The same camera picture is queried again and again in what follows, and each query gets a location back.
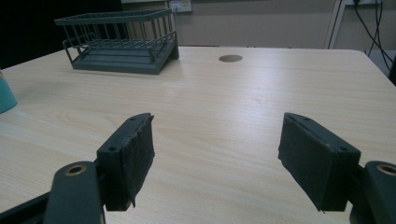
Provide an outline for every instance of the wooden table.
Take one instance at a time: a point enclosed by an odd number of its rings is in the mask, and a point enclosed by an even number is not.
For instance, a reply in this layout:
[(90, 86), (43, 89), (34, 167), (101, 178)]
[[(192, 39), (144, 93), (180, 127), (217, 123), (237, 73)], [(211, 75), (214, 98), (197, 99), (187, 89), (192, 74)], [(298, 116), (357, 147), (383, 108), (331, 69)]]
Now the wooden table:
[(350, 205), (318, 212), (277, 159), (285, 112), (344, 138), (361, 165), (396, 162), (396, 89), (357, 51), (181, 47), (159, 76), (73, 70), (60, 51), (3, 72), (19, 103), (0, 115), (0, 211), (144, 112), (156, 157), (137, 207), (107, 223), (348, 223)]

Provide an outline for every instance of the gray wire rack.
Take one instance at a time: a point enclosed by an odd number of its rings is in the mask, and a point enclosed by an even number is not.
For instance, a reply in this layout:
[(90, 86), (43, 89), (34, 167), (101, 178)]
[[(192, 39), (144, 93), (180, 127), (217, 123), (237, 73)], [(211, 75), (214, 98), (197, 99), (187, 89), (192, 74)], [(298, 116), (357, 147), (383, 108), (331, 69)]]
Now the gray wire rack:
[(55, 24), (67, 35), (63, 45), (74, 69), (158, 75), (168, 59), (178, 59), (171, 15), (171, 9), (88, 13)]

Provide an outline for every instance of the wall outlet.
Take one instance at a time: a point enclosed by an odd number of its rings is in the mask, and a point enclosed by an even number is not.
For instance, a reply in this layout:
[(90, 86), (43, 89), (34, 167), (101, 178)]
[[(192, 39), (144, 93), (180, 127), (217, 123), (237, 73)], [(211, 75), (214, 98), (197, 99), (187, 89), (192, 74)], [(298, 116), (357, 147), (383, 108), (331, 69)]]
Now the wall outlet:
[[(377, 4), (380, 4), (382, 0), (376, 0)], [(347, 6), (355, 6), (355, 2), (353, 0), (346, 0)], [(375, 5), (375, 0), (360, 0), (359, 5)]]
[(170, 1), (169, 3), (173, 12), (192, 11), (191, 0), (175, 0)]

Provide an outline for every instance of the black cable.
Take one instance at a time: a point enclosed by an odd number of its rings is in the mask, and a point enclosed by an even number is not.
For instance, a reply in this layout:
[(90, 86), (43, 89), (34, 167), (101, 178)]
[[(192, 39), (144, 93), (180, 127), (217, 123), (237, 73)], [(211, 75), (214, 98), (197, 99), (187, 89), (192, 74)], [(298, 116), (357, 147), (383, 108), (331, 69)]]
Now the black cable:
[[(380, 0), (380, 15), (382, 16), (382, 11), (383, 11), (383, 3), (382, 3), (382, 0)], [(377, 36), (377, 38), (378, 38), (378, 44), (379, 44), (379, 46), (382, 48), (382, 44), (381, 44), (381, 38), (379, 37), (379, 24), (377, 25), (377, 29), (378, 29), (378, 36)], [(390, 71), (390, 67), (389, 67), (389, 65), (388, 65), (388, 61), (387, 61), (387, 59), (385, 58), (385, 54), (384, 54), (384, 51), (381, 51), (381, 54), (382, 54), (382, 59), (384, 60), (384, 63), (385, 63), (385, 65), (387, 66), (387, 68), (388, 68), (388, 70)]]
[(384, 57), (386, 56), (392, 63), (393, 60), (389, 57), (389, 55), (381, 48), (381, 46), (376, 42), (376, 40), (373, 38), (373, 36), (370, 34), (369, 29), (366, 26), (366, 23), (364, 23), (363, 19), (361, 18), (361, 14), (358, 11), (358, 2), (355, 3), (355, 12), (356, 15), (358, 16), (359, 20), (361, 21), (361, 24), (363, 25), (364, 29), (367, 32), (367, 35), (370, 36), (370, 38), (373, 40), (373, 42), (375, 43), (375, 45), (381, 50), (381, 53), (384, 54)]
[[(379, 23), (381, 22), (381, 18), (382, 18), (382, 8), (380, 10), (379, 18), (378, 18), (378, 4), (377, 4), (377, 0), (375, 0), (375, 25), (376, 25), (376, 28), (375, 28), (374, 39), (377, 39), (378, 32), (379, 32)], [(367, 54), (367, 56), (369, 56), (369, 57), (370, 57), (371, 52), (373, 50), (374, 44), (375, 44), (375, 42), (373, 41), (372, 46), (370, 47), (370, 50), (369, 50), (369, 52)]]
[[(341, 4), (342, 4), (342, 1), (340, 1), (340, 4), (338, 5), (337, 14), (335, 15), (335, 18), (338, 18), (338, 14), (340, 13)], [(330, 44), (332, 43), (332, 35), (334, 34), (336, 23), (337, 23), (337, 19), (335, 19), (334, 25), (332, 26), (332, 34), (330, 35), (330, 41), (329, 41), (329, 45), (327, 46), (327, 49), (330, 48)]]

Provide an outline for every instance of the teal object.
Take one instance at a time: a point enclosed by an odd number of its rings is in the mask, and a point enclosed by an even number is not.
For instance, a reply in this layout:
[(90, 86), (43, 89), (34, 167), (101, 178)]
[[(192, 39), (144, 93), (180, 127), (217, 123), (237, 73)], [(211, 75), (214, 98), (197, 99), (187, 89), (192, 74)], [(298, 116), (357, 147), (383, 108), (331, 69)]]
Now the teal object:
[(14, 94), (3, 78), (0, 70), (0, 114), (8, 111), (17, 104)]

